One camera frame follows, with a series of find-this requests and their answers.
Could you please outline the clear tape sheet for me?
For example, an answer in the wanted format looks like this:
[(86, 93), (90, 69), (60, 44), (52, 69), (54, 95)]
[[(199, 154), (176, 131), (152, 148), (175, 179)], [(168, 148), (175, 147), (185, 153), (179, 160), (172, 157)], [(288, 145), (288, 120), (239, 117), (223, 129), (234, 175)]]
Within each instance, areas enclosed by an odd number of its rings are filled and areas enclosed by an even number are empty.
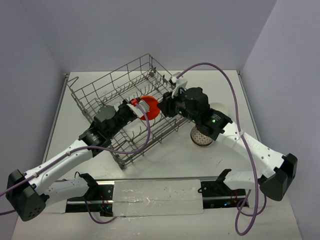
[(201, 182), (188, 180), (117, 181), (112, 196), (116, 217), (198, 215), (204, 212)]

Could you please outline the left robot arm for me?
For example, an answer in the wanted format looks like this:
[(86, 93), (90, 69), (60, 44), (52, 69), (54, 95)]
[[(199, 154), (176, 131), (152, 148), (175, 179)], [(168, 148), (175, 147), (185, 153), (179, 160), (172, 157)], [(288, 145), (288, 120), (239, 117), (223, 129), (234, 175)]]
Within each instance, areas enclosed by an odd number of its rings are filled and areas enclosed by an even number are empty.
[(146, 117), (149, 106), (136, 99), (124, 101), (118, 108), (100, 108), (90, 127), (64, 151), (49, 161), (25, 172), (14, 170), (7, 181), (5, 196), (24, 222), (37, 217), (46, 207), (72, 197), (93, 199), (98, 184), (89, 174), (59, 181), (64, 174), (103, 151), (120, 154), (110, 147), (112, 138), (128, 123)]

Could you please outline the brown patterned bowl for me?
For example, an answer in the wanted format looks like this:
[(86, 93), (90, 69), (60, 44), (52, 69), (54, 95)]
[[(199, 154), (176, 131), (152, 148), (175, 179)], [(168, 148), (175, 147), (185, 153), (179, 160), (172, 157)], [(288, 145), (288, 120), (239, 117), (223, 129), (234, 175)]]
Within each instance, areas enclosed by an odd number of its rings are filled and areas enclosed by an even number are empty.
[(202, 134), (196, 126), (191, 129), (190, 138), (193, 143), (200, 147), (207, 147), (214, 141), (212, 138)]

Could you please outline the black mounting rail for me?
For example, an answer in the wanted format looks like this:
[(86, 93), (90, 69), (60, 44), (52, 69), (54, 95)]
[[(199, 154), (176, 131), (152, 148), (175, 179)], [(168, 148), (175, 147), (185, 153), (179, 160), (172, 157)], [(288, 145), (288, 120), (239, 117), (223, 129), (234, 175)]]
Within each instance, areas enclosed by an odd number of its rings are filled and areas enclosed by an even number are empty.
[(205, 209), (235, 208), (244, 189), (217, 187), (215, 180), (99, 181), (98, 192), (84, 201), (69, 198), (66, 213), (91, 211), (101, 217), (198, 215)]

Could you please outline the orange bowl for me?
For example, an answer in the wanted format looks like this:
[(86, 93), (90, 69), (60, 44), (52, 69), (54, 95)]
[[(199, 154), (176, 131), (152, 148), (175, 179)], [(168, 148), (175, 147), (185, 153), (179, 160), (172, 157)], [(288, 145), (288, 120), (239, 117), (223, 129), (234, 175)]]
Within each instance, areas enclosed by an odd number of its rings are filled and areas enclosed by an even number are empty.
[(160, 109), (158, 108), (159, 102), (153, 96), (150, 96), (150, 95), (141, 96), (140, 101), (145, 101), (149, 106), (149, 110), (146, 113), (149, 120), (155, 119), (160, 114)]

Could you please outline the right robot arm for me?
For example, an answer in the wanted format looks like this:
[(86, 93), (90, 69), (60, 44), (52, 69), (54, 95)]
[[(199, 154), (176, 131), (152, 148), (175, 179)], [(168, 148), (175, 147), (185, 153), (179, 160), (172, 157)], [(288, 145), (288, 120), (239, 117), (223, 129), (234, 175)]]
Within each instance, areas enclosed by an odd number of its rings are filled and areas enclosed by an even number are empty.
[(271, 200), (283, 199), (296, 176), (296, 156), (274, 151), (240, 131), (230, 117), (211, 108), (208, 96), (200, 87), (189, 88), (176, 96), (166, 92), (157, 106), (165, 117), (180, 115), (194, 122), (201, 134), (228, 146), (254, 163), (256, 174), (225, 169), (217, 179), (217, 190), (221, 195), (227, 196), (238, 189), (253, 190), (258, 185)]

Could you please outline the white bowl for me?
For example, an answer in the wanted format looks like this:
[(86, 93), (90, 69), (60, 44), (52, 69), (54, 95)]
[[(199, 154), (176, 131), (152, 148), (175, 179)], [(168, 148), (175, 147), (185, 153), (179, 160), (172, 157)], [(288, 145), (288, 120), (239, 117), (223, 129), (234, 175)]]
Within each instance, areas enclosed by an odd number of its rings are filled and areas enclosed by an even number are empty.
[(223, 113), (226, 116), (229, 115), (229, 111), (228, 111), (227, 107), (220, 102), (211, 102), (210, 107), (216, 111)]

